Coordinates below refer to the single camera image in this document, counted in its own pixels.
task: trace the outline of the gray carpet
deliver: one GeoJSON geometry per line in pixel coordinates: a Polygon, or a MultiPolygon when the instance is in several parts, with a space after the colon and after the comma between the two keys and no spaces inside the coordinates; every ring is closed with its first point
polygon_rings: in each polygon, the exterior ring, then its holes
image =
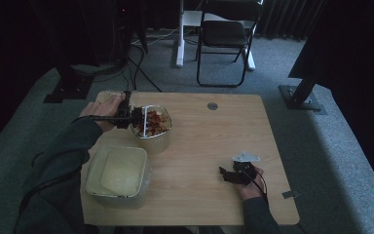
{"type": "MultiPolygon", "coordinates": [[[[321,86],[315,86],[313,91],[327,115],[289,110],[281,96],[279,85],[300,82],[288,79],[287,75],[303,44],[290,39],[255,39],[252,52],[256,70],[247,72],[243,85],[235,89],[199,87],[193,61],[196,46],[188,43],[182,68],[175,67],[177,44],[173,40],[150,44],[141,68],[164,92],[261,96],[290,186],[301,194],[295,199],[300,224],[311,234],[374,233],[374,173],[330,91],[321,86]]],[[[231,63],[233,58],[212,57],[203,58],[208,62],[203,66],[204,79],[240,79],[240,61],[231,63]]],[[[131,49],[131,59],[140,60],[139,50],[131,49]]],[[[84,65],[76,67],[94,71],[84,65]]],[[[65,100],[60,104],[43,104],[59,79],[56,70],[50,70],[36,82],[0,135],[0,233],[12,231],[20,186],[31,158],[99,92],[126,89],[125,77],[130,78],[134,72],[131,66],[124,70],[124,75],[99,75],[87,99],[65,100]]],[[[136,85],[139,91],[157,92],[140,72],[136,85]]],[[[284,226],[283,230],[302,233],[297,226],[284,226]]]]}

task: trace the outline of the folding chair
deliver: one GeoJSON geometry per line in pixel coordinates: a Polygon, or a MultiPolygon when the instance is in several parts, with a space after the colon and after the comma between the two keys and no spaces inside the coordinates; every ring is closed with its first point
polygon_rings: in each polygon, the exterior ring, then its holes
{"type": "Polygon", "coordinates": [[[202,19],[199,32],[199,42],[196,51],[197,83],[205,87],[236,88],[244,81],[246,65],[250,53],[254,28],[262,15],[262,5],[256,0],[207,0],[202,5],[202,19]],[[223,19],[206,19],[208,15],[215,15],[223,19]],[[250,28],[243,23],[249,22],[250,28]],[[237,53],[203,52],[202,45],[213,48],[237,48],[237,53]],[[209,84],[200,81],[200,65],[202,54],[236,55],[237,61],[245,50],[242,80],[237,84],[209,84]]]}

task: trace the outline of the chair leg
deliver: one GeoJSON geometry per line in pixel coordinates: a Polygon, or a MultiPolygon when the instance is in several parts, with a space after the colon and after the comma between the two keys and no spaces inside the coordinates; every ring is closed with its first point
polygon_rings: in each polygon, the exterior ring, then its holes
{"type": "Polygon", "coordinates": [[[234,62],[236,62],[238,60],[238,58],[239,58],[240,54],[242,53],[242,51],[243,51],[243,48],[240,48],[238,54],[236,55],[236,58],[235,58],[234,62]]]}
{"type": "Polygon", "coordinates": [[[197,51],[196,51],[196,61],[197,61],[197,83],[199,83],[199,85],[202,85],[202,83],[200,82],[200,63],[202,62],[202,43],[200,43],[197,47],[197,51]]]}
{"type": "Polygon", "coordinates": [[[241,85],[244,81],[244,76],[247,71],[247,63],[248,63],[248,57],[250,56],[250,46],[251,46],[251,40],[247,47],[247,52],[245,53],[245,59],[244,59],[244,65],[243,65],[243,73],[242,73],[242,81],[239,83],[241,85]]]}

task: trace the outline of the clear plastic tub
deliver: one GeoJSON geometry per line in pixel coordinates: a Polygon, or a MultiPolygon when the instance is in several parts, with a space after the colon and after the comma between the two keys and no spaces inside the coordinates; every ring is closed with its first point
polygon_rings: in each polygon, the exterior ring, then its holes
{"type": "Polygon", "coordinates": [[[149,154],[165,151],[169,146],[171,130],[171,119],[167,110],[161,105],[146,105],[142,107],[142,113],[143,123],[140,126],[131,125],[138,146],[149,154]]]}
{"type": "Polygon", "coordinates": [[[139,209],[151,181],[152,169],[142,148],[100,148],[90,163],[86,191],[103,206],[139,209]]]}

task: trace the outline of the person's arm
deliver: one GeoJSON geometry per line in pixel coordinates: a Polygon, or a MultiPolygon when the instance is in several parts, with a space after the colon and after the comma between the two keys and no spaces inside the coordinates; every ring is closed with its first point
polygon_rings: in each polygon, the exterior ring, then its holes
{"type": "MultiPolygon", "coordinates": [[[[255,182],[263,189],[264,185],[261,180],[263,170],[256,167],[255,170],[260,174],[255,182]]],[[[270,213],[267,202],[263,199],[263,192],[253,183],[249,185],[236,184],[235,186],[243,201],[243,234],[281,233],[278,224],[270,213]]]]}
{"type": "Polygon", "coordinates": [[[40,154],[24,184],[16,233],[84,233],[80,197],[81,167],[102,133],[114,128],[88,115],[114,116],[125,96],[90,102],[80,119],[62,131],[40,154]]]}

